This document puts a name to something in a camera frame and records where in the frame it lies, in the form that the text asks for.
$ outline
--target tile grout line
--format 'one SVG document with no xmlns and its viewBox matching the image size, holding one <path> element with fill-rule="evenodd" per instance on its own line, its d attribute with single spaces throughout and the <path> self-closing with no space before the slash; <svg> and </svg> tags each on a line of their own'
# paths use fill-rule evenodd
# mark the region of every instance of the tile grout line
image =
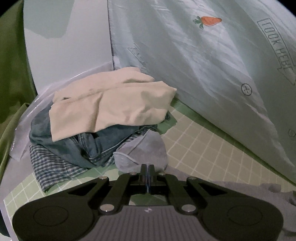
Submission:
<svg viewBox="0 0 296 241">
<path fill-rule="evenodd" d="M 9 203 L 11 203 L 11 202 L 13 201 L 13 203 L 15 204 L 16 210 L 17 210 L 17 204 L 16 204 L 16 202 L 15 202 L 15 197 L 13 196 L 12 193 L 11 193 L 11 195 L 12 195 L 12 200 L 11 200 Z"/>
<path fill-rule="evenodd" d="M 29 201 L 29 199 L 28 199 L 28 196 L 27 196 L 27 194 L 26 194 L 26 192 L 25 192 L 25 189 L 24 189 L 24 186 L 23 186 L 23 184 L 22 183 L 20 183 L 21 185 L 22 185 L 22 191 L 24 191 L 24 194 L 25 194 L 25 196 L 26 196 L 26 198 L 27 198 L 27 201 L 26 201 L 26 203 Z"/>
<path fill-rule="evenodd" d="M 253 169 L 253 159 L 252 159 L 252 163 L 251 163 L 251 171 L 250 171 L 250 177 L 249 177 L 249 182 L 248 182 L 248 184 L 250 183 L 250 180 L 251 180 L 252 169 Z"/>
<path fill-rule="evenodd" d="M 10 218 L 10 215 L 8 214 L 7 205 L 5 205 L 5 202 L 4 202 L 4 206 L 5 206 L 5 210 L 6 210 L 6 213 L 7 213 L 8 218 L 9 218 L 9 221 L 10 221 L 10 223 L 12 223 L 11 218 Z"/>
<path fill-rule="evenodd" d="M 192 167 L 188 166 L 187 164 L 185 164 L 185 163 L 183 163 L 183 162 L 182 162 L 182 164 L 183 164 L 184 166 L 186 166 L 186 167 L 192 169 Z"/>
<path fill-rule="evenodd" d="M 185 131 L 187 131 L 188 129 L 189 129 L 189 127 L 192 125 L 192 122 L 189 124 L 189 126 L 185 129 Z M 175 146 L 175 144 L 179 144 L 178 143 L 178 140 L 180 140 L 181 139 L 181 137 L 185 134 L 185 131 L 180 135 L 180 137 L 176 140 L 176 141 L 174 141 L 174 144 L 168 149 L 168 151 L 167 151 L 167 153 L 169 153 L 170 151 L 171 151 L 171 149 Z"/>
<path fill-rule="evenodd" d="M 59 186 L 59 185 L 57 185 L 57 186 L 58 186 L 60 192 L 63 191 L 61 186 Z"/>
<path fill-rule="evenodd" d="M 241 163 L 240 163 L 240 166 L 239 166 L 239 172 L 238 172 L 238 174 L 237 174 L 237 180 L 236 180 L 236 182 L 238 182 L 238 180 L 240 179 L 240 178 L 239 178 L 239 174 L 240 174 L 241 169 L 242 169 L 242 162 L 243 162 L 242 159 L 241 159 Z"/>
<path fill-rule="evenodd" d="M 61 191 L 63 191 L 63 190 L 64 190 L 64 187 L 67 186 L 69 182 L 64 183 L 64 184 L 62 184 L 61 186 L 58 186 L 58 187 L 60 188 Z"/>
<path fill-rule="evenodd" d="M 268 170 L 268 183 L 270 183 L 270 178 L 271 178 L 271 171 Z"/>
<path fill-rule="evenodd" d="M 260 179 L 259 179 L 259 185 L 262 183 L 262 165 L 260 164 Z"/>
<path fill-rule="evenodd" d="M 203 154 L 205 153 L 205 151 L 206 151 L 206 149 L 207 149 L 207 146 L 208 146 L 208 145 L 206 145 L 205 149 L 203 150 L 202 154 L 200 155 L 200 159 L 198 160 L 198 162 L 196 163 L 196 165 L 195 165 L 195 167 L 194 167 L 194 169 L 193 169 L 194 171 L 197 171 L 196 168 L 197 168 L 197 166 L 198 166 L 198 164 L 199 164 L 201 158 L 203 157 Z"/>
<path fill-rule="evenodd" d="M 184 132 L 182 133 L 182 135 L 178 138 L 178 140 L 181 139 L 181 137 L 185 134 L 185 132 L 186 132 L 186 131 L 192 126 L 193 122 L 194 122 L 194 121 L 191 121 L 191 123 L 189 124 L 189 126 L 185 129 L 185 131 L 184 131 Z M 185 147 L 185 148 L 187 149 L 187 151 L 184 153 L 184 155 L 183 155 L 183 157 L 181 158 L 181 160 L 179 160 L 179 162 L 178 162 L 178 164 L 176 165 L 175 168 L 177 168 L 177 167 L 179 166 L 179 164 L 182 163 L 182 160 L 184 159 L 184 157 L 186 156 L 186 154 L 189 152 L 190 147 L 189 147 L 189 148 L 186 148 L 186 147 Z"/>
<path fill-rule="evenodd" d="M 17 211 L 17 204 L 16 204 L 16 202 L 15 202 L 15 199 L 13 198 L 13 202 L 14 202 L 14 204 L 15 204 L 15 207 L 16 207 L 16 210 L 14 211 L 14 213 L 13 213 L 13 215 L 15 214 L 15 212 Z"/>
<path fill-rule="evenodd" d="M 66 190 L 67 188 L 65 189 L 65 187 L 68 186 L 69 183 L 72 183 L 72 182 L 74 182 L 74 181 L 76 181 L 76 180 L 78 180 L 77 177 L 74 177 L 74 178 L 70 179 L 66 184 L 63 185 L 63 189 L 62 189 L 61 187 L 60 187 L 60 189 L 61 189 L 62 191 Z"/>
<path fill-rule="evenodd" d="M 78 178 L 77 178 L 77 180 L 78 180 L 78 182 L 79 182 L 80 184 L 82 184 L 82 183 L 83 183 L 82 181 L 80 181 L 80 179 L 78 179 Z"/>
<path fill-rule="evenodd" d="M 229 162 L 228 162 L 228 164 L 227 164 L 227 167 L 226 167 L 226 171 L 225 171 L 225 174 L 224 174 L 224 177 L 223 177 L 223 179 L 222 180 L 224 180 L 225 179 L 225 176 L 226 176 L 226 173 L 228 172 L 228 167 L 229 167 L 229 165 L 230 165 L 230 159 L 229 158 Z"/>
<path fill-rule="evenodd" d="M 35 181 L 35 179 L 33 179 L 32 181 L 30 181 L 25 187 L 24 187 L 24 189 L 27 187 L 27 186 L 29 186 L 32 182 L 34 182 Z"/>
<path fill-rule="evenodd" d="M 204 150 L 203 154 L 205 153 L 205 151 L 207 150 L 207 148 L 210 147 L 209 144 L 210 144 L 210 142 L 211 142 L 211 139 L 209 140 L 207 146 L 205 147 L 205 150 Z M 213 171 L 213 169 L 214 169 L 214 165 L 215 165 L 215 162 L 216 162 L 216 160 L 217 160 L 217 158 L 218 158 L 218 155 L 219 155 L 219 152 L 218 152 L 218 154 L 217 154 L 217 156 L 216 156 L 216 158 L 215 158 L 215 161 L 213 162 L 213 166 L 212 166 L 212 168 L 211 168 L 211 170 L 210 170 L 210 172 L 209 172 L 207 178 L 209 178 L 210 175 L 212 174 L 212 171 Z"/>
<path fill-rule="evenodd" d="M 168 138 L 170 141 L 172 141 L 172 142 L 174 142 L 174 144 L 176 143 L 176 141 L 174 141 L 174 140 L 172 140 L 172 139 L 170 139 L 169 137 L 167 137 L 167 136 L 164 136 L 165 138 Z M 219 154 L 221 154 L 221 155 L 223 155 L 223 156 L 225 156 L 226 158 L 228 158 L 228 159 L 231 159 L 230 157 L 228 157 L 228 156 L 226 156 L 225 154 L 223 154 L 222 152 L 221 152 L 221 148 L 222 148 L 222 145 L 223 145 L 223 143 L 228 143 L 228 144 L 230 144 L 228 141 L 226 141 L 225 139 L 222 139 L 222 141 L 221 141 L 221 147 L 220 147 L 220 149 L 219 150 L 216 150 L 216 149 L 214 149 L 214 150 L 216 150 L 216 151 L 218 151 L 218 155 Z M 190 149 L 191 148 L 191 146 L 189 147 L 189 148 L 187 148 L 187 147 L 185 147 L 185 146 L 183 146 L 182 144 L 180 144 L 180 143 L 178 143 L 180 146 L 182 146 L 182 147 L 184 147 L 184 148 L 186 148 L 186 149 Z M 194 154 L 196 154 L 196 155 L 200 155 L 200 154 L 198 154 L 198 153 L 196 153 L 196 152 L 194 152 L 194 150 L 190 150 L 190 151 L 192 151 Z"/>
<path fill-rule="evenodd" d="M 37 193 L 39 193 L 39 191 L 40 191 L 40 190 L 38 190 L 36 193 L 34 193 L 34 195 L 30 198 L 31 201 L 33 201 L 33 197 L 34 197 Z"/>
<path fill-rule="evenodd" d="M 27 186 L 29 186 L 33 181 L 31 181 L 31 182 L 30 182 L 28 185 L 26 185 L 25 187 L 23 186 L 22 183 L 20 183 L 20 184 L 22 185 L 22 190 L 21 190 L 17 195 L 15 195 L 15 197 L 17 197 L 22 191 L 25 192 L 25 188 L 26 188 Z M 12 194 L 13 190 L 9 193 L 9 194 L 11 194 L 12 199 L 11 199 L 7 204 L 6 204 L 6 202 L 4 202 L 5 205 L 10 204 L 10 203 L 14 200 L 15 197 L 14 197 L 13 194 Z"/>
</svg>

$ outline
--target blue jeans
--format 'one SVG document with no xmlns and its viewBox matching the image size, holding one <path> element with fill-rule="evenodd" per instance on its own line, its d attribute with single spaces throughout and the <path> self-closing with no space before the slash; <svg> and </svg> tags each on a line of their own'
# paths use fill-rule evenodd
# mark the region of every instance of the blue jeans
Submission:
<svg viewBox="0 0 296 241">
<path fill-rule="evenodd" d="M 114 125 L 96 133 L 81 133 L 56 142 L 50 132 L 49 110 L 53 103 L 39 112 L 31 123 L 29 138 L 63 160 L 80 167 L 98 167 L 104 164 L 117 147 L 143 126 Z"/>
</svg>

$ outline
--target pile of clothes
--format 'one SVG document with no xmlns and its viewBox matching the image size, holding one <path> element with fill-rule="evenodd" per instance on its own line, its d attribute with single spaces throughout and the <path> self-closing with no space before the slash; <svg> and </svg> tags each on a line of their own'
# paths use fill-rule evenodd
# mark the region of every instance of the pile of clothes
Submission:
<svg viewBox="0 0 296 241">
<path fill-rule="evenodd" d="M 57 91 L 29 134 L 42 190 L 114 163 L 123 172 L 138 171 L 141 163 L 166 169 L 157 124 L 170 118 L 175 92 L 135 67 L 93 74 Z"/>
</svg>

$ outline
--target plastic bag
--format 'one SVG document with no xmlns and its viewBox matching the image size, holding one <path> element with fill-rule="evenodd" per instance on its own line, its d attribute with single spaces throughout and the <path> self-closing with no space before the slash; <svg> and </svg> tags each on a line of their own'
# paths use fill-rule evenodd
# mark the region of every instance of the plastic bag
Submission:
<svg viewBox="0 0 296 241">
<path fill-rule="evenodd" d="M 113 63 L 107 62 L 100 67 L 83 72 L 69 80 L 61 80 L 59 82 L 49 85 L 42 93 L 40 93 L 35 98 L 35 100 L 31 103 L 31 105 L 21 116 L 19 124 L 15 129 L 15 137 L 9 155 L 13 159 L 20 161 L 21 157 L 24 154 L 24 151 L 30 145 L 29 133 L 31 130 L 31 121 L 41 110 L 43 110 L 52 101 L 54 93 L 56 91 L 66 87 L 68 84 L 75 80 L 85 78 L 86 76 L 89 76 L 91 74 L 113 70 Z"/>
</svg>

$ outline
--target checkered fabric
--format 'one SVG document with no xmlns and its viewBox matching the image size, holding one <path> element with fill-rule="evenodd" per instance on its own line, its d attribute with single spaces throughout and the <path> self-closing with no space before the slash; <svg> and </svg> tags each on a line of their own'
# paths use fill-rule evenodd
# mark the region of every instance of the checkered fabric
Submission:
<svg viewBox="0 0 296 241">
<path fill-rule="evenodd" d="M 145 135 L 149 129 L 157 131 L 157 125 L 145 126 L 130 135 L 117 149 L 137 137 Z M 30 158 L 36 179 L 44 192 L 57 183 L 70 180 L 89 170 L 89 168 L 79 167 L 61 159 L 42 145 L 30 146 Z M 114 156 L 111 153 L 111 157 L 103 164 L 103 167 L 110 166 L 114 163 Z"/>
</svg>

